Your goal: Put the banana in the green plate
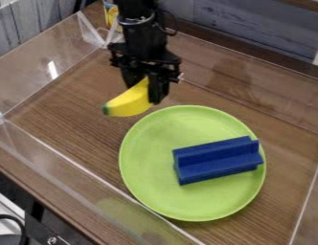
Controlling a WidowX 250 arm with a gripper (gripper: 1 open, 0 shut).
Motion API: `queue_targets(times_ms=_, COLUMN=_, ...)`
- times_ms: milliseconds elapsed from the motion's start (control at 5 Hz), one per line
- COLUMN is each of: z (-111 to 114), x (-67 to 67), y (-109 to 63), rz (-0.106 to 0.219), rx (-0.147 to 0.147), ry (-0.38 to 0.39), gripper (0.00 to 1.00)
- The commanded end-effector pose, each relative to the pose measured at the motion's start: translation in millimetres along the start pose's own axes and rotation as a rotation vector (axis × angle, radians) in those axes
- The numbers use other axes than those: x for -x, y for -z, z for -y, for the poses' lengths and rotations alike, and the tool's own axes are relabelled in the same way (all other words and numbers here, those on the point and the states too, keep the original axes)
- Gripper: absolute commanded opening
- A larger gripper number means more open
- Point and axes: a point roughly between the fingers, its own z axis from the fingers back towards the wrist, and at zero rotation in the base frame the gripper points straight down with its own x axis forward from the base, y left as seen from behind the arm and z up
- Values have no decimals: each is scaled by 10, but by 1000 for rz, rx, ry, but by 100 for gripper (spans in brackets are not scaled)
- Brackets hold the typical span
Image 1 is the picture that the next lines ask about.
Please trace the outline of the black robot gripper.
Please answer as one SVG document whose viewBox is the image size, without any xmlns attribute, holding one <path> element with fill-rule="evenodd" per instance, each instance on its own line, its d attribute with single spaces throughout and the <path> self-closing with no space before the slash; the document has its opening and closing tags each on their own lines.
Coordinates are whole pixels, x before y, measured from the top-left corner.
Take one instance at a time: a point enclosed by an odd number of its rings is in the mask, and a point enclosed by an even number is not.
<svg viewBox="0 0 318 245">
<path fill-rule="evenodd" d="M 181 74 L 181 59 L 167 48 L 168 37 L 175 35 L 157 19 L 120 21 L 124 29 L 123 43 L 110 43 L 112 65 L 121 69 L 125 84 L 132 88 L 149 78 L 149 102 L 160 104 L 169 94 L 169 81 Z"/>
</svg>

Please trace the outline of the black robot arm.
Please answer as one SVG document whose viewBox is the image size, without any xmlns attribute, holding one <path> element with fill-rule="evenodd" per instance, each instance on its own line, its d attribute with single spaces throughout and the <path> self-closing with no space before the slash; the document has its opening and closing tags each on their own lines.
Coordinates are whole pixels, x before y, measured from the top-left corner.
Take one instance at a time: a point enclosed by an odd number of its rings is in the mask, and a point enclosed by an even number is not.
<svg viewBox="0 0 318 245">
<path fill-rule="evenodd" d="M 179 82 L 181 58 L 167 48 L 165 10 L 159 0 L 114 0 L 125 41 L 110 42 L 112 65 L 121 69 L 129 88 L 147 78 L 148 98 L 160 104 L 169 94 L 169 83 Z"/>
</svg>

